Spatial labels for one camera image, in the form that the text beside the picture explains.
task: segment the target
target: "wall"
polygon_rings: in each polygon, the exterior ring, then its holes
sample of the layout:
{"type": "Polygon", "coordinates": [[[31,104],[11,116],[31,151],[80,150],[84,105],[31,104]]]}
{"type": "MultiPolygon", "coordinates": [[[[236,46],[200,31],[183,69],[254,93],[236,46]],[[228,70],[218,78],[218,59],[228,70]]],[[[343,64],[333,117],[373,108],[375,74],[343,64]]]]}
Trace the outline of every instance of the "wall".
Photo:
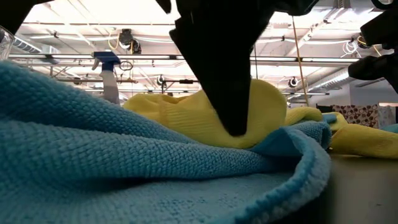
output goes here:
{"type": "Polygon", "coordinates": [[[387,81],[374,83],[361,88],[355,87],[356,84],[358,84],[358,81],[350,84],[351,103],[353,105],[398,103],[398,94],[387,81]]]}
{"type": "Polygon", "coordinates": [[[316,104],[320,106],[330,105],[350,105],[351,97],[349,92],[349,84],[341,86],[340,90],[329,90],[330,95],[328,96],[312,96],[308,99],[311,107],[315,107],[316,104]]]}

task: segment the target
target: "towel fold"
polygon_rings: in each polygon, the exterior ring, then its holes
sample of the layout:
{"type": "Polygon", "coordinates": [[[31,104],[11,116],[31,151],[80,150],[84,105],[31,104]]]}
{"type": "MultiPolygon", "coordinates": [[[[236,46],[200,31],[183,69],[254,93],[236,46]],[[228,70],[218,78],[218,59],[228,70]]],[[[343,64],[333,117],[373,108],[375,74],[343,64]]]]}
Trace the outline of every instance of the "towel fold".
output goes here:
{"type": "Polygon", "coordinates": [[[138,94],[123,106],[203,144],[238,149],[258,144],[283,125],[323,120],[315,108],[286,110],[285,98],[279,90],[261,80],[251,82],[248,130],[238,137],[225,130],[204,91],[182,98],[138,94]]]}
{"type": "Polygon", "coordinates": [[[324,114],[333,136],[331,153],[398,159],[398,134],[358,124],[348,124],[343,115],[324,114]]]}
{"type": "Polygon", "coordinates": [[[268,223],[326,186],[324,122],[206,146],[0,62],[1,223],[268,223]]]}

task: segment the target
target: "blue towel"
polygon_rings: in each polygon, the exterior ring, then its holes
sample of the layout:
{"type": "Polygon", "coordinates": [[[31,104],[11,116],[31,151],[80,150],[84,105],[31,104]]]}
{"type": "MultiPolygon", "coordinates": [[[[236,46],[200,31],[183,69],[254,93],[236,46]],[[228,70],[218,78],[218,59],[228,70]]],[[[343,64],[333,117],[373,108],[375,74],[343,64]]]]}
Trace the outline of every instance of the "blue towel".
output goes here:
{"type": "Polygon", "coordinates": [[[1,223],[267,223],[319,196],[326,123],[206,146],[0,62],[1,223]]]}
{"type": "Polygon", "coordinates": [[[398,124],[392,124],[392,125],[386,126],[386,127],[382,128],[382,130],[398,134],[398,124]]]}
{"type": "Polygon", "coordinates": [[[335,114],[323,114],[322,116],[323,116],[323,121],[328,124],[332,124],[337,121],[337,117],[335,114]]]}

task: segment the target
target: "ceiling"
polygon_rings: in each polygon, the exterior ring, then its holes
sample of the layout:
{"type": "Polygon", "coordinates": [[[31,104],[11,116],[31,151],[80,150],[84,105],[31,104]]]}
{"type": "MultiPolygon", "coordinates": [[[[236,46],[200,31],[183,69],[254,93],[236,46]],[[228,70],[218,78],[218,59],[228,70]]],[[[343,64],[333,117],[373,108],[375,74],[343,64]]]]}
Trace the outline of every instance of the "ceiling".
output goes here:
{"type": "MultiPolygon", "coordinates": [[[[364,57],[375,54],[374,49],[361,49],[353,44],[347,44],[352,38],[356,40],[359,28],[380,14],[372,8],[370,0],[351,1],[355,8],[333,8],[333,0],[321,0],[306,16],[295,17],[297,38],[301,57],[364,57]]],[[[178,48],[170,40],[169,31],[174,28],[174,20],[179,18],[175,4],[172,13],[166,15],[155,0],[112,0],[104,4],[97,0],[56,0],[49,4],[36,5],[26,17],[16,36],[24,41],[43,49],[46,45],[59,50],[60,54],[90,54],[93,51],[110,50],[110,45],[116,45],[115,40],[96,41],[96,38],[116,37],[121,29],[130,28],[134,37],[140,42],[142,54],[180,55],[178,48]]],[[[239,26],[225,34],[225,38],[234,38],[239,32],[239,26]]],[[[256,43],[256,56],[296,57],[292,17],[276,12],[268,28],[256,43]]],[[[116,54],[128,54],[122,48],[114,50],[116,54]]],[[[26,54],[17,48],[14,54],[26,54]]],[[[211,55],[223,53],[214,51],[211,55]]],[[[20,63],[33,61],[17,60],[20,63]]],[[[61,60],[62,63],[76,60],[61,60]]],[[[121,83],[120,89],[159,89],[156,78],[163,75],[168,80],[196,79],[189,66],[184,61],[173,60],[130,60],[134,68],[122,71],[116,67],[120,79],[132,78],[136,84],[121,83]]],[[[33,69],[50,74],[50,67],[32,66],[33,69]]],[[[81,77],[83,79],[99,78],[100,68],[92,70],[87,67],[53,67],[52,74],[61,71],[57,78],[81,77]]],[[[336,67],[305,66],[303,75],[309,84],[339,70],[336,67]]],[[[274,65],[252,65],[253,77],[258,77],[277,88],[294,91],[287,86],[291,77],[300,77],[300,68],[295,65],[275,63],[274,65]]],[[[84,83],[79,88],[99,87],[100,83],[84,83]]],[[[175,83],[171,90],[199,90],[200,85],[175,83]]]]}

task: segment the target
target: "spray bottle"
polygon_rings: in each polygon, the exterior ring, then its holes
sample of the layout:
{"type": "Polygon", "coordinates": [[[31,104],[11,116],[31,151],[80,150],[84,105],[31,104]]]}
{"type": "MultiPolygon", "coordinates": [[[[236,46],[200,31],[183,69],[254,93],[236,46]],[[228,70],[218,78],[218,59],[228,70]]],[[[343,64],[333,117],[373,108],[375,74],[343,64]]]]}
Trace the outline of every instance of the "spray bottle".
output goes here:
{"type": "Polygon", "coordinates": [[[119,57],[113,52],[93,52],[91,56],[95,58],[92,70],[95,70],[102,62],[100,77],[102,77],[104,83],[104,99],[120,105],[118,84],[113,73],[114,65],[120,64],[119,57]]]}

